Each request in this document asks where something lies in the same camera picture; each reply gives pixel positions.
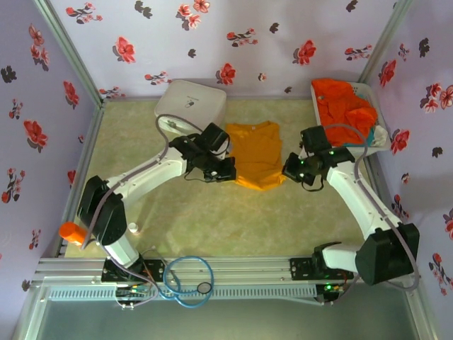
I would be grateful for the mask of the yellow-orange t-shirt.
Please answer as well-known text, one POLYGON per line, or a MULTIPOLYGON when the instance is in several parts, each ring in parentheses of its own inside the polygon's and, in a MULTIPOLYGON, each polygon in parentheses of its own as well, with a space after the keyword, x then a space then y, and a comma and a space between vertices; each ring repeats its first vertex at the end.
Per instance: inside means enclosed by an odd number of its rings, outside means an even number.
POLYGON ((271 121, 255 125, 230 123, 231 156, 235 158, 235 184, 255 191, 282 185, 282 140, 280 126, 271 121))

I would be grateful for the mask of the bright orange t-shirt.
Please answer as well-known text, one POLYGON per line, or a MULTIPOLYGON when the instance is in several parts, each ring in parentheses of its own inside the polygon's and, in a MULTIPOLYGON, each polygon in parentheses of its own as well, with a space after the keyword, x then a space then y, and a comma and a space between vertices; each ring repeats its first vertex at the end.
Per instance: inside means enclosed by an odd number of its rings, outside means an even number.
POLYGON ((326 131, 328 141, 336 147, 362 145, 377 122, 376 109, 357 96, 346 81, 316 79, 311 85, 320 122, 330 126, 326 131))

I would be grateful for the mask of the white plastic box with lid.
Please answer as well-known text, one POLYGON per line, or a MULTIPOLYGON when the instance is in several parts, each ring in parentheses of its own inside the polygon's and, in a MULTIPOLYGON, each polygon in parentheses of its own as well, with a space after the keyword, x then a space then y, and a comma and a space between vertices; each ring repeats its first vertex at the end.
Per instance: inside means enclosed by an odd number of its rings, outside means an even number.
POLYGON ((210 123, 224 122, 227 95, 220 89, 175 80, 159 99, 154 114, 159 127, 178 135, 202 132, 210 123))

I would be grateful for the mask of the teal garment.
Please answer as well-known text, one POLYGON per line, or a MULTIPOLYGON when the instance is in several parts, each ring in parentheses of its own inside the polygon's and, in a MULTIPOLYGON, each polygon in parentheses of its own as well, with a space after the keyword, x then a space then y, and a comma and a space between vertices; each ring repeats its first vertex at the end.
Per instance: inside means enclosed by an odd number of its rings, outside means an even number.
POLYGON ((364 91, 356 91, 347 100, 344 115, 345 124, 358 130, 365 138, 368 147, 372 145, 374 139, 374 127, 377 118, 377 111, 369 102, 369 96, 364 91))

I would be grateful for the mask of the white garment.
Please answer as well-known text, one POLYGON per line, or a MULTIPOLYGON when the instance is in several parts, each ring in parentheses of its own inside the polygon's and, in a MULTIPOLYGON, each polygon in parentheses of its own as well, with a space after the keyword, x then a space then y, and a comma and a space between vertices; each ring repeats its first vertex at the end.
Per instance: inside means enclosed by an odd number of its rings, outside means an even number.
POLYGON ((384 147, 388 139, 388 132, 381 125, 375 125, 373 129, 372 147, 384 147))

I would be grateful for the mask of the white plastic laundry basket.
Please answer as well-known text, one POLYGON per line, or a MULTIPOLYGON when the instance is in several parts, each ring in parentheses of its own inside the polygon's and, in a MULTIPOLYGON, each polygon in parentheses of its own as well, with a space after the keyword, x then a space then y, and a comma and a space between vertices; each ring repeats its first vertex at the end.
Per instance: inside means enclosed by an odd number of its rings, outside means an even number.
MULTIPOLYGON (((351 85, 354 93, 356 91, 364 91, 369 96, 369 102, 374 106, 374 108, 377 111, 377 115, 378 115, 377 123, 375 125, 381 125, 388 132, 385 120, 383 118, 382 112, 381 112, 380 107, 379 107, 379 103, 378 103, 377 97, 374 95, 371 87, 366 85, 366 84, 357 83, 357 82, 348 82, 347 81, 347 83, 349 83, 349 85, 351 85)), ((315 111, 317 125, 321 125, 321 119, 320 119, 320 115, 319 115, 319 107, 318 107, 318 102, 317 102, 318 96, 316 95, 315 90, 314 90, 312 85, 311 85, 311 98, 312 98, 313 105, 314 105, 314 111, 315 111)), ((385 146, 384 147, 372 147, 372 146, 368 147, 366 156, 370 156, 371 154, 374 154, 376 152, 389 150, 390 146, 391 146, 391 140, 390 140, 390 136, 389 136, 389 133, 388 133, 388 139, 386 141, 385 146)), ((353 145, 352 144, 352 145, 346 145, 346 147, 350 150, 351 154, 355 158, 358 158, 365 150, 364 147, 362 147, 360 145, 353 145)))

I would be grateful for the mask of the orange bottle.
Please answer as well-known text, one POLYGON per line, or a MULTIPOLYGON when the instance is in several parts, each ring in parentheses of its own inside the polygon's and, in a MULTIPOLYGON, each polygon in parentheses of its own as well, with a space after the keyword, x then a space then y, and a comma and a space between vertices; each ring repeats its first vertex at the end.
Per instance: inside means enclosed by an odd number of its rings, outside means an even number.
POLYGON ((81 247, 86 241, 88 230, 74 222, 65 222, 59 228, 59 235, 69 243, 81 247))

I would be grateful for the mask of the grey metal panel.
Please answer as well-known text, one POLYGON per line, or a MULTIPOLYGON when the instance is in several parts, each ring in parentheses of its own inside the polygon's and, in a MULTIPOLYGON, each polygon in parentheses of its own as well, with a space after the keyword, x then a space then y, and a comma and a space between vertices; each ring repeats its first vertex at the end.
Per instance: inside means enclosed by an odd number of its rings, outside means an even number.
POLYGON ((37 340, 422 340, 402 303, 349 300, 315 307, 284 300, 211 301, 198 309, 150 302, 51 302, 37 340))

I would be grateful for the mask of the aluminium frame post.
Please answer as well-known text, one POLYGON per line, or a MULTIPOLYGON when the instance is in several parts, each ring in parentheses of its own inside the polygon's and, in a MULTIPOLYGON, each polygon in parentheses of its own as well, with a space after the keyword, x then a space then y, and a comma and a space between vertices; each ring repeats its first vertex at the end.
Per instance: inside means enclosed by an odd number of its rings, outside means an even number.
POLYGON ((393 36, 396 34, 398 27, 403 22, 414 1, 415 0, 396 0, 392 14, 389 17, 365 68, 358 78, 359 83, 368 84, 371 81, 373 72, 378 67, 381 57, 385 54, 393 36))
POLYGON ((54 6, 51 4, 50 0, 33 0, 33 2, 50 27, 50 30, 52 31, 52 34, 61 47, 65 57, 68 59, 70 65, 72 66, 72 69, 76 72, 76 75, 83 84, 85 90, 88 92, 92 101, 98 107, 101 107, 103 105, 103 99, 98 93, 96 85, 91 78, 91 75, 89 74, 79 53, 77 52, 73 42, 71 41, 66 28, 59 19, 54 6))

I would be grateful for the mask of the aluminium frame side rail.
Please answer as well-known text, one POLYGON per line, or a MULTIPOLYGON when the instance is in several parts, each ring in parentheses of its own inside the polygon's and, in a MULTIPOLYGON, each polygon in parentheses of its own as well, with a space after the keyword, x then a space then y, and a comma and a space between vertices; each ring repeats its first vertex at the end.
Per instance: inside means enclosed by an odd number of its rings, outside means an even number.
POLYGON ((105 106, 106 102, 102 102, 102 104, 96 107, 93 113, 88 132, 85 136, 81 157, 76 168, 75 179, 70 189, 67 203, 64 207, 62 222, 73 222, 77 217, 79 202, 84 191, 84 185, 104 116, 105 106))

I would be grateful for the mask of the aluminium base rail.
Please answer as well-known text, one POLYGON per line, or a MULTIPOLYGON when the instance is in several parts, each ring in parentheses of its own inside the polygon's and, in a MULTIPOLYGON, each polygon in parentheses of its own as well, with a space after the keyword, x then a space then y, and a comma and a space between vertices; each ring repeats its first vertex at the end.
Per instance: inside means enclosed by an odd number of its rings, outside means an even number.
MULTIPOLYGON (((271 285, 303 283, 327 283, 350 281, 352 274, 344 270, 317 273, 316 280, 292 280, 289 271, 290 258, 284 256, 264 257, 211 257, 205 259, 214 271, 217 285, 271 285)), ((43 259, 39 261, 33 283, 51 280, 79 279, 85 283, 102 283, 104 259, 43 259)), ((181 283, 195 285, 209 278, 205 267, 193 260, 173 267, 181 283)))

